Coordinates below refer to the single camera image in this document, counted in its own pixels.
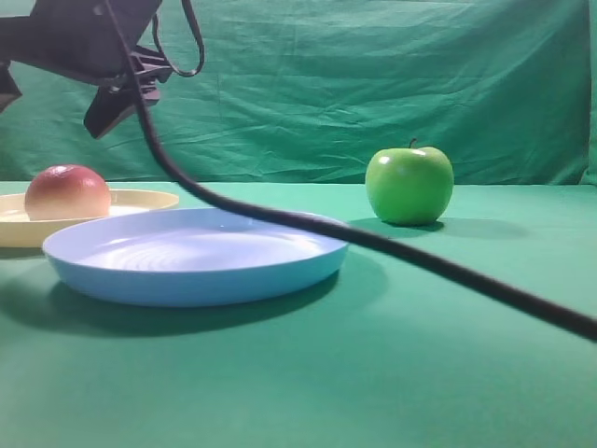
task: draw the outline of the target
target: apple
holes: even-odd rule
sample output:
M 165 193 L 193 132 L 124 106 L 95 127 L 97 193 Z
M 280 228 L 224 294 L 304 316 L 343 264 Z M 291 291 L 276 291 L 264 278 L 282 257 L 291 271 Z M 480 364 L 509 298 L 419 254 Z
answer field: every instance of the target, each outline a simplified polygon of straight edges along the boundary
M 409 227 L 433 224 L 450 203 L 454 172 L 436 147 L 391 147 L 370 160 L 365 186 L 371 208 L 384 222 Z

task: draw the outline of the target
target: wrinkled fabric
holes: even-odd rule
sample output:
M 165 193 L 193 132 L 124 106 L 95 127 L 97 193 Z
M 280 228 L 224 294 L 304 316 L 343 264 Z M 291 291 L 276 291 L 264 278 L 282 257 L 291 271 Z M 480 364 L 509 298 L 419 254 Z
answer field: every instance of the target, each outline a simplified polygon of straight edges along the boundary
M 33 2 L 0 3 L 12 15 Z M 165 148 L 198 180 L 363 182 L 377 150 L 414 137 L 448 154 L 459 184 L 575 184 L 591 178 L 589 160 L 597 168 L 589 0 L 195 7 L 205 69 L 160 85 L 151 111 Z M 160 16 L 170 59 L 193 68 L 180 3 L 164 2 Z M 0 116 L 0 179 L 64 162 L 110 180 L 167 179 L 136 118 L 88 136 L 92 86 L 19 64 L 12 73 L 24 97 Z

